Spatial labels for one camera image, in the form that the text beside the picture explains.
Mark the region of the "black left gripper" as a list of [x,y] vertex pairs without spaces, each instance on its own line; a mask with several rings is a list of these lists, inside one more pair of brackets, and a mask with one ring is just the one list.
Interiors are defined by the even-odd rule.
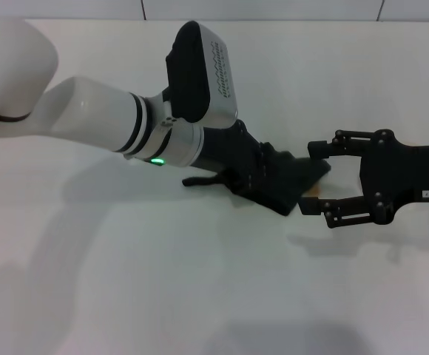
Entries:
[[[312,159],[335,156],[355,156],[380,160],[381,131],[359,132],[338,129],[331,142],[311,141],[308,153]],[[266,172],[263,165],[290,166],[295,157],[288,151],[277,151],[269,142],[258,142],[242,120],[227,129],[203,128],[203,143],[191,166],[209,172],[233,171],[239,177],[236,194],[248,200],[265,200],[263,183]],[[302,197],[299,202],[303,215],[323,215],[327,226],[335,229],[366,223],[381,224],[381,194],[342,199]]]

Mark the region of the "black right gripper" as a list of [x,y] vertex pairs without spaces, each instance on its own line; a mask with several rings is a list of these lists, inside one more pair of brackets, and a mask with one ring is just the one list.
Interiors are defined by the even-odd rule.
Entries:
[[410,203],[429,203],[429,146],[399,142],[389,129],[372,134],[360,161],[359,177],[371,222],[391,223]]

